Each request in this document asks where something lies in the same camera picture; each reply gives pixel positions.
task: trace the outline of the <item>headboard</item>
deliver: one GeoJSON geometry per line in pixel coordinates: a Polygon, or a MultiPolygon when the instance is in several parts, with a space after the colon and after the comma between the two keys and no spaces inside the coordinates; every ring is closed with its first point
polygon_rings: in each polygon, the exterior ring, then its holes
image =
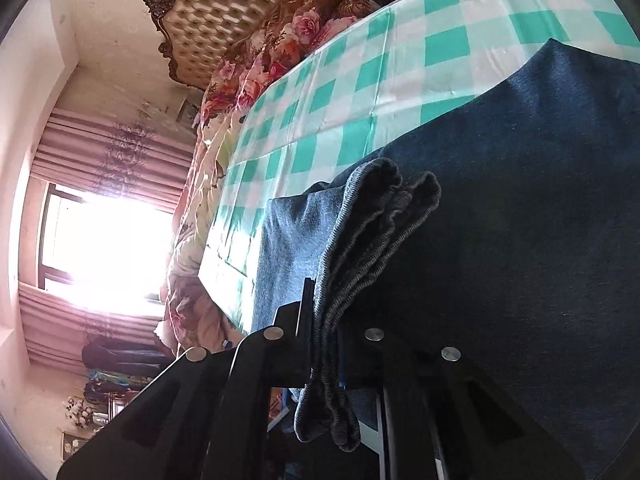
{"type": "Polygon", "coordinates": [[[165,41],[169,75],[205,89],[213,67],[235,42],[251,34],[282,0],[144,0],[165,41]]]}

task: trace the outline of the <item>silver rivet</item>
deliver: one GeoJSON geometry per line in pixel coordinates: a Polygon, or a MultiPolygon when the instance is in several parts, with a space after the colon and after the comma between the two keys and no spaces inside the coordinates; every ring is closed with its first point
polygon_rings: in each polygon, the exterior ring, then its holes
{"type": "Polygon", "coordinates": [[[385,333],[379,328],[367,328],[364,331],[364,337],[369,341],[382,341],[385,338],[385,333]]]}
{"type": "Polygon", "coordinates": [[[462,357],[460,350],[458,350],[455,346],[445,346],[440,352],[442,358],[445,361],[457,361],[462,357]]]}
{"type": "Polygon", "coordinates": [[[279,326],[270,326],[264,332],[264,338],[269,341],[277,341],[284,335],[284,330],[279,326]]]}
{"type": "Polygon", "coordinates": [[[207,356],[207,349],[202,346],[192,346],[187,350],[187,359],[192,363],[202,361],[207,356]]]}

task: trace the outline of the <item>green and white tablecloth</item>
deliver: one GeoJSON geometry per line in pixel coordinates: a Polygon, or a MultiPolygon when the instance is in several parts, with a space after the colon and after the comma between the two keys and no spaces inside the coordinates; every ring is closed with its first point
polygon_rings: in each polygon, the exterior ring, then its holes
{"type": "Polygon", "coordinates": [[[209,232],[200,279],[213,300],[249,330],[270,198],[331,181],[484,93],[548,38],[640,62],[613,0],[398,0],[274,83],[242,125],[209,232]]]}

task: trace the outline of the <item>window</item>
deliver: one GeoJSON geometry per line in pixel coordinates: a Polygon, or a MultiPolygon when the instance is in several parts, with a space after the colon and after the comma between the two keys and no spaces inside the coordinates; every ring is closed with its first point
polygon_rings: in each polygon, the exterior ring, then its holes
{"type": "Polygon", "coordinates": [[[95,310],[161,315],[171,215],[143,202],[50,184],[40,288],[95,310]]]}

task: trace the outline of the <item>tufted headboard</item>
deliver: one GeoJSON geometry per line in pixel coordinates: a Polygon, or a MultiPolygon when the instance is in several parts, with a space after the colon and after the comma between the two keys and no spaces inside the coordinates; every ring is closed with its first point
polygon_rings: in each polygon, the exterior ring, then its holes
{"type": "Polygon", "coordinates": [[[247,37],[282,0],[144,0],[165,41],[177,82],[205,89],[229,46],[247,37]]]}

